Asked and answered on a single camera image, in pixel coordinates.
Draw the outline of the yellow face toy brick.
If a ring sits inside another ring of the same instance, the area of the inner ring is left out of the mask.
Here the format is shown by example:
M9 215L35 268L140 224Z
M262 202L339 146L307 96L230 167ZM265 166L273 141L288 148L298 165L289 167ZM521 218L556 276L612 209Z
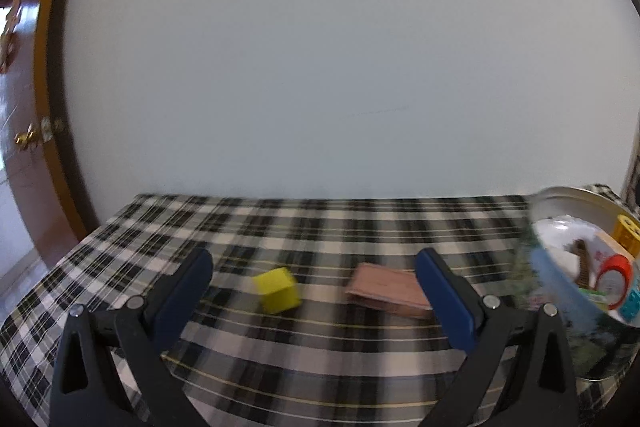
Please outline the yellow face toy brick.
M621 213L616 218L612 237L632 257L637 258L639 256L640 228L636 221Z

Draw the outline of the green white floss packet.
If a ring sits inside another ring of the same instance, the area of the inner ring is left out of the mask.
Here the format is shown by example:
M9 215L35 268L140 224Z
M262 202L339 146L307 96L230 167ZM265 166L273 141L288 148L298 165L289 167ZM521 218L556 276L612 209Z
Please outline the green white floss packet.
M608 299L606 296L601 293L601 291L593 291L592 289L582 288L580 290L582 295L584 295L593 306L596 306L599 310L603 312L608 312Z

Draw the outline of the black white plaid tablecloth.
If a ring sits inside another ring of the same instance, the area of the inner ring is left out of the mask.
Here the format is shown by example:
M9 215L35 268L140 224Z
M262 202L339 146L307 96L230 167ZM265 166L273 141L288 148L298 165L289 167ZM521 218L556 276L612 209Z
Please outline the black white plaid tablecloth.
M164 362L213 426L415 426L464 355L434 317L349 303L362 262L408 271L433 247L477 291L506 297L527 202L137 196L86 237L4 321L1 380L39 426L49 421L68 308L113 309L190 251L207 249L213 285ZM289 269L300 306L262 311L252 277Z

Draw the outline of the pink brown case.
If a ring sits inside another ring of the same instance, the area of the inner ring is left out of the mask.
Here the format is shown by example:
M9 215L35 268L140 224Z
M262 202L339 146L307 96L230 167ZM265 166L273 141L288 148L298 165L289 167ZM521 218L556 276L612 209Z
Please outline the pink brown case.
M432 312L416 274L373 263L359 263L345 296L351 303L400 317L423 319Z

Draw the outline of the round metal tin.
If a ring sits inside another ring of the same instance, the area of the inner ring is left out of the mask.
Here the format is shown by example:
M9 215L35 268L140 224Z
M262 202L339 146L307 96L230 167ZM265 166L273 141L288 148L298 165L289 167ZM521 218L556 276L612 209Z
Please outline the round metal tin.
M624 321L605 309L600 298L575 283L579 258L570 251L586 243L594 283L606 254L593 244L599 232L611 233L617 217L631 213L619 202L585 188L555 186L534 194L514 248L511 294L522 309L555 305L576 375L590 381L612 376L631 363L639 350L639 320Z

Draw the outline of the dark brown stick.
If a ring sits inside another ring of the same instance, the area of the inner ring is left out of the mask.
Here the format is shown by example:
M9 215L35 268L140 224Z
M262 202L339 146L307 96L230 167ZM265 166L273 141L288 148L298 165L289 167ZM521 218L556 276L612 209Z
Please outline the dark brown stick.
M586 242L583 239L575 239L572 245L573 253L578 257L579 271L575 279L578 287L590 288L590 256L588 253Z

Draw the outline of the brown wooden door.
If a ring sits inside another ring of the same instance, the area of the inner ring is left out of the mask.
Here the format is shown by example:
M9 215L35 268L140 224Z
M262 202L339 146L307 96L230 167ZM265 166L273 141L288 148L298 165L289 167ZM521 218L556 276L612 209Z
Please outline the brown wooden door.
M51 268L87 235L58 141L68 135L49 64L54 0L1 0L1 155L26 233ZM35 124L41 142L20 152L14 135Z

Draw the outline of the small yellow cube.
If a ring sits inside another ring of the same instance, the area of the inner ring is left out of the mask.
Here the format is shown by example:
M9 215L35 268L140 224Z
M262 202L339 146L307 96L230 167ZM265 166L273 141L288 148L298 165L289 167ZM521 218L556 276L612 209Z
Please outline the small yellow cube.
M279 314L300 306L297 282L289 269L277 268L252 277L262 311Z

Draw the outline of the white rectangular paper box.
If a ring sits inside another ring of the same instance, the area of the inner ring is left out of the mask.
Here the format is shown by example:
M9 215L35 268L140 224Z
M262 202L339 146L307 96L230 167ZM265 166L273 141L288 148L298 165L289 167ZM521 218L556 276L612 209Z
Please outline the white rectangular paper box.
M618 243L613 237L603 231L597 231L593 235L592 246L594 249L594 257L598 261L603 261L614 255L620 255L628 259L634 260L627 249Z

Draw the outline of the cyan bear toy brick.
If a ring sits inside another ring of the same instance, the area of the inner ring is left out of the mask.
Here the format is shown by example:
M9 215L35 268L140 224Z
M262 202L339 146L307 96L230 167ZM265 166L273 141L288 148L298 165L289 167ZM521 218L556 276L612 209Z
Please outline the cyan bear toy brick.
M640 311L640 293L637 288L631 288L623 304L617 309L618 314L626 323L632 323Z

